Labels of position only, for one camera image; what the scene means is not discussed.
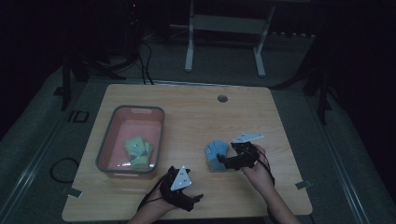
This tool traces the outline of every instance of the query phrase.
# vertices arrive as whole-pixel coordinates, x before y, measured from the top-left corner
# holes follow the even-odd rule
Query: green cloth
[[[145,142],[143,137],[138,135],[125,142],[125,149],[130,157],[131,166],[135,168],[149,168],[149,157],[152,152],[152,145]]]

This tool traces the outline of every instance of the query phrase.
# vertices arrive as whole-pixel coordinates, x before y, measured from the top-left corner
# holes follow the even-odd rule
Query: person's right hand
[[[254,145],[260,152],[265,155],[265,149],[259,145]],[[265,164],[269,168],[268,161],[265,157],[260,153],[259,160],[262,161],[256,162],[256,165],[253,168],[242,167],[241,171],[246,175],[250,184],[256,189],[261,195],[265,194],[265,192],[274,190],[274,184],[272,182],[270,174],[265,170],[262,166]]]

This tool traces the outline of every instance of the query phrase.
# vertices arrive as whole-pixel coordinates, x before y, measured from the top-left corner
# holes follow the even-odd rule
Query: desk leg
[[[190,72],[192,70],[192,59],[194,57],[194,1],[190,0],[190,26],[189,26],[189,45],[187,46],[186,65],[184,70]]]
[[[268,30],[270,28],[271,19],[273,18],[275,7],[271,7],[267,21],[262,27],[262,34],[260,38],[260,43],[257,47],[253,48],[254,59],[256,60],[257,72],[259,77],[265,77],[264,65],[262,64],[262,46],[264,45],[265,37],[268,35]]]

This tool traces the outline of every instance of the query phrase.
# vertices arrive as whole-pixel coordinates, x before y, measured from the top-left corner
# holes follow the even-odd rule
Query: white triangular marker
[[[241,132],[241,134],[239,134],[239,136],[237,136],[235,139],[233,139],[233,143],[246,143],[246,142],[257,140],[260,138],[264,138],[264,135],[262,133]]]
[[[186,167],[182,166],[177,173],[174,183],[171,186],[171,190],[183,189],[190,186],[192,182],[190,181],[189,175],[187,174]]]

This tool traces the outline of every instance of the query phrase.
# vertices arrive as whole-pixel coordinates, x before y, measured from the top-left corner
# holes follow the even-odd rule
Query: gray floor
[[[146,38],[152,48],[149,72],[155,84],[179,82],[262,87],[292,77],[313,40],[304,36],[269,36],[262,53],[267,77],[260,78],[248,43],[228,46],[221,41],[206,43],[205,38],[199,38],[193,69],[185,73],[185,33],[175,30],[174,40],[168,43],[158,42],[155,37]],[[149,49],[142,46],[141,52],[146,60]],[[119,74],[128,77],[121,83],[142,83],[139,63],[119,71]],[[70,188],[71,184],[54,181],[50,177],[50,168],[63,158],[80,160],[106,86],[115,82],[119,81],[95,74],[88,83],[74,82],[72,102],[62,112],[62,98],[53,95],[56,87],[62,84],[61,72],[47,80],[0,143],[0,196],[1,204],[7,205],[1,210],[1,223],[66,223],[62,220],[66,196],[60,191]],[[347,114],[329,97],[332,110],[326,113],[328,125],[321,125],[316,116],[318,97],[302,94],[304,82],[302,80],[283,91],[272,91],[303,179],[313,184],[307,191],[314,211],[311,216],[300,216],[299,219],[302,223],[396,223],[395,204],[386,193]],[[88,121],[68,121],[72,110],[89,112]],[[38,158],[36,161],[40,163],[29,163],[32,158]],[[30,179],[21,179],[26,175],[23,172],[26,168],[36,172]],[[55,171],[62,179],[73,179],[77,169],[75,164],[65,162]],[[28,184],[19,187],[21,191],[17,193],[12,190],[18,186],[19,180]],[[164,223],[245,222],[262,223],[262,218]]]

